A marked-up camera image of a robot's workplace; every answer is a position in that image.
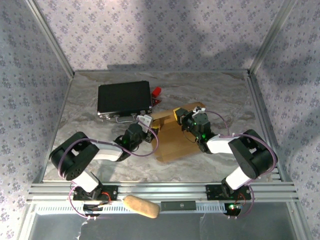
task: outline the aluminum frame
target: aluminum frame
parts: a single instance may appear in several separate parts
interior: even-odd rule
[[[276,137],[271,129],[268,126],[271,126],[271,120],[269,118],[268,112],[265,111],[266,105],[262,99],[262,93],[259,88],[259,84],[254,73],[248,73],[246,77],[246,83],[248,86],[249,93],[252,97],[252,101],[255,107],[255,113],[259,125],[262,128],[263,138],[268,143],[268,145],[274,150],[277,154],[277,149],[275,148]],[[288,174],[284,171],[281,164],[277,164],[280,178],[284,182],[290,182],[291,179]],[[310,228],[308,226],[305,214],[301,207],[300,202],[287,202],[287,208],[290,213],[291,221],[295,230],[295,234],[298,239],[308,240],[313,239]]]
[[[274,147],[272,134],[268,129],[268,115],[263,110],[263,99],[259,98],[260,89],[257,80],[253,75],[248,75],[247,71],[234,71],[232,74],[243,74],[246,82],[248,93],[251,96],[252,104],[254,105],[255,115],[257,117],[263,137],[271,147]],[[65,102],[68,95],[66,95],[62,111],[65,107]],[[54,138],[50,146],[52,148],[57,131],[54,133]],[[41,172],[41,176],[45,174],[45,168]],[[294,231],[298,239],[308,240],[312,239],[310,229],[305,220],[302,208],[299,202],[298,194],[296,192],[294,183],[286,176],[285,171],[280,164],[272,173],[274,182],[255,182],[252,183],[253,191],[255,192],[255,201],[261,203],[270,202],[285,202],[289,211],[291,222],[294,226]],[[118,185],[118,199],[114,202],[115,205],[120,205],[120,199],[123,199],[128,194],[133,194],[137,197],[142,197],[151,200],[155,203],[161,201],[196,201],[196,204],[217,204],[231,201],[207,201],[205,185],[219,185],[216,182],[108,182],[105,185]],[[27,203],[29,204],[24,219],[24,224],[21,228],[19,236],[26,236],[31,233],[35,214],[37,213],[37,206],[67,206],[68,193],[70,191],[70,183],[66,181],[46,181],[43,183],[34,183],[31,186]]]
[[[270,47],[272,46],[274,40],[276,39],[276,36],[282,29],[284,23],[287,20],[287,17],[289,16],[291,10],[293,9],[295,3],[297,0],[284,0],[279,12],[276,14],[275,19],[266,34],[263,43],[261,44],[257,54],[255,55],[251,66],[249,68],[250,73],[256,73],[262,62],[264,61]]]

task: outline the black case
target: black case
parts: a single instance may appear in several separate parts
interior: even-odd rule
[[[128,117],[152,112],[148,81],[100,85],[97,114],[100,118]]]

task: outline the floral wallpaper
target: floral wallpaper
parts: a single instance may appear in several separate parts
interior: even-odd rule
[[[320,2],[298,0],[256,77],[284,167],[320,239]]]
[[[68,78],[23,0],[0,1],[0,239],[15,239]]]
[[[73,70],[248,69],[283,0],[38,0]]]

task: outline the red clip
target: red clip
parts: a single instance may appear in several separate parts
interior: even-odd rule
[[[161,87],[157,86],[155,88],[155,90],[153,90],[153,92],[151,93],[152,97],[156,98],[159,96],[159,94],[161,93]]]

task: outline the red wire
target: red wire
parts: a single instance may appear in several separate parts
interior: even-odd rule
[[[111,202],[111,197],[109,195],[109,193],[107,193],[106,191],[101,192],[101,194],[107,195],[109,197],[108,202]]]
[[[243,195],[241,192],[239,193],[239,195],[244,199],[244,204],[243,204],[243,206],[244,206],[244,205],[246,205],[246,198],[245,198],[245,195]]]
[[[239,194],[238,194],[238,198],[237,198],[237,200],[234,202],[234,204],[236,204],[236,203],[238,202],[238,200],[239,200],[239,196],[241,196],[241,197],[243,198],[243,200],[244,200],[244,204],[243,204],[243,206],[244,206],[244,205],[246,205],[246,198],[245,198],[245,196],[244,196],[241,192],[239,192]]]

